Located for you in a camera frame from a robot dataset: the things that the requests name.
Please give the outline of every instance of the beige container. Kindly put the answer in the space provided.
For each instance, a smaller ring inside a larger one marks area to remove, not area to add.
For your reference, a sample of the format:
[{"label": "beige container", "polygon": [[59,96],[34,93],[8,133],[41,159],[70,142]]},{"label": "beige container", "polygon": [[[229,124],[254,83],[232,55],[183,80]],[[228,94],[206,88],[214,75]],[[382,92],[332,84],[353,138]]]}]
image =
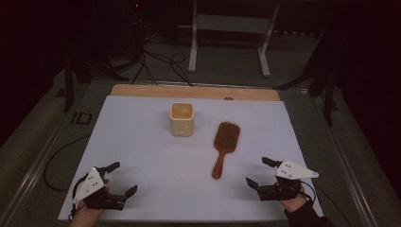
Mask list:
[{"label": "beige container", "polygon": [[194,107],[191,103],[176,102],[170,110],[171,133],[174,136],[191,136],[194,133]]}]

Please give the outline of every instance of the hairbrush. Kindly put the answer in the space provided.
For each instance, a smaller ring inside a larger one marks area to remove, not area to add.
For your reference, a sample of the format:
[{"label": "hairbrush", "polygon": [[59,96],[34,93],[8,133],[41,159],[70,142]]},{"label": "hairbrush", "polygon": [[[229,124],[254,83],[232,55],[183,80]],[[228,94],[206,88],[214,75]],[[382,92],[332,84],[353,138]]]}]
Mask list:
[{"label": "hairbrush", "polygon": [[215,148],[218,150],[219,156],[212,172],[214,179],[219,179],[221,177],[224,155],[235,150],[236,143],[238,142],[239,131],[240,128],[237,124],[228,121],[221,122],[218,126]]}]

